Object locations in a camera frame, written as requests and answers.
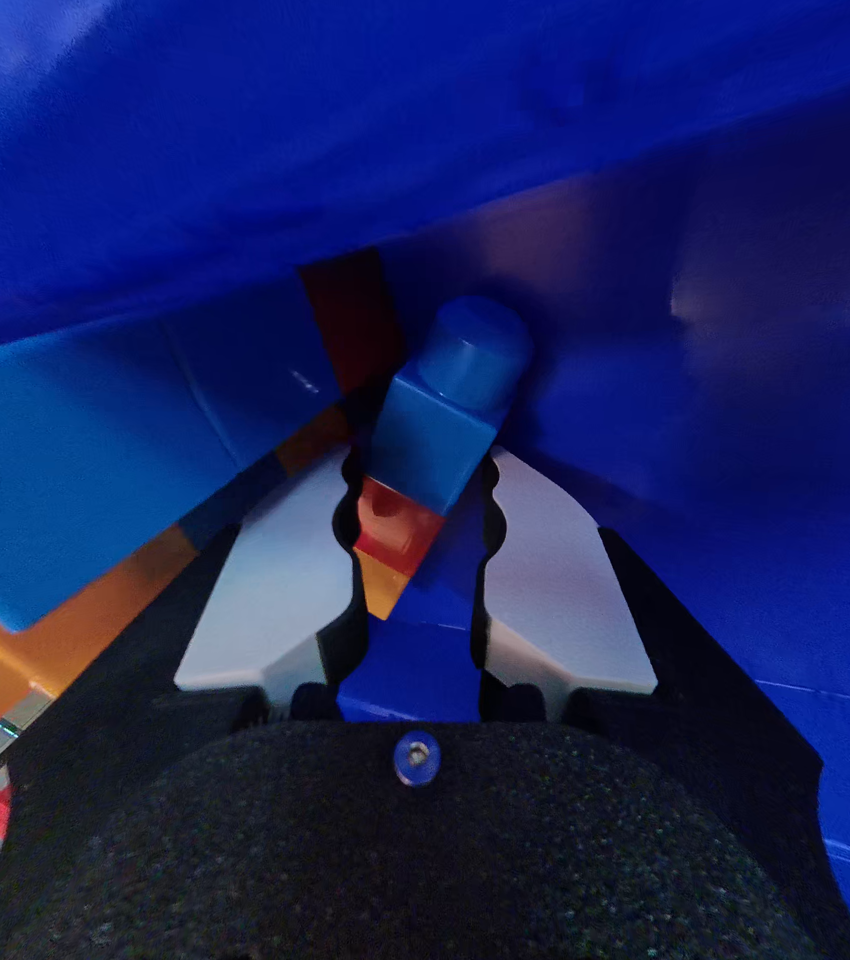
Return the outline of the blue plastic bin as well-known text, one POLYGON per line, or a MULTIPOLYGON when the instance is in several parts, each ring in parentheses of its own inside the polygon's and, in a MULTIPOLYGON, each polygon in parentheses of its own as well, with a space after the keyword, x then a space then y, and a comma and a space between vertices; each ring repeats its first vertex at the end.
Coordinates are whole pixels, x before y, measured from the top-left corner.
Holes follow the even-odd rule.
POLYGON ((0 346, 377 247, 818 750, 850 907, 850 2, 0 2, 0 346))

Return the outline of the orange mega block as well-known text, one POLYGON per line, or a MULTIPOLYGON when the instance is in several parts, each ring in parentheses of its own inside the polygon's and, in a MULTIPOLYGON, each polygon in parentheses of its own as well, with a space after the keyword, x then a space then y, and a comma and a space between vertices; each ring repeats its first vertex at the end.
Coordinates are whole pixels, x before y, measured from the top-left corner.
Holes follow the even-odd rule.
POLYGON ((386 621, 404 593, 410 577, 378 558, 356 549, 369 614, 386 621))
POLYGON ((335 403, 315 415, 274 449, 286 478, 292 478, 334 450, 351 450, 354 434, 345 410, 335 403))
POLYGON ((0 625, 0 717, 30 693, 61 696, 197 554, 175 524, 32 627, 0 625))

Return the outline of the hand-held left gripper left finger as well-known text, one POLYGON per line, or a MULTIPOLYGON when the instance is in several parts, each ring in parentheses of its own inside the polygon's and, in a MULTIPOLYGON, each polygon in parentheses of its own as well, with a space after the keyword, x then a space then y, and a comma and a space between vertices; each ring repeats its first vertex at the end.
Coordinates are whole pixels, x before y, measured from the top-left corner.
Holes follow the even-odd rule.
POLYGON ((174 682, 183 692, 337 687, 369 645, 355 450, 335 448, 244 517, 174 682))

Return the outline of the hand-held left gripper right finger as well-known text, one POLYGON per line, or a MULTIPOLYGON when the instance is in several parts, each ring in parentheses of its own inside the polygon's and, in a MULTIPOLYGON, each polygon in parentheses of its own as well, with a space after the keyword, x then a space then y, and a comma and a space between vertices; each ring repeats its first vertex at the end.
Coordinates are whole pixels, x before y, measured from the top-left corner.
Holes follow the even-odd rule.
POLYGON ((651 694, 658 679, 599 525, 502 446, 482 464, 474 657, 507 688, 651 694))

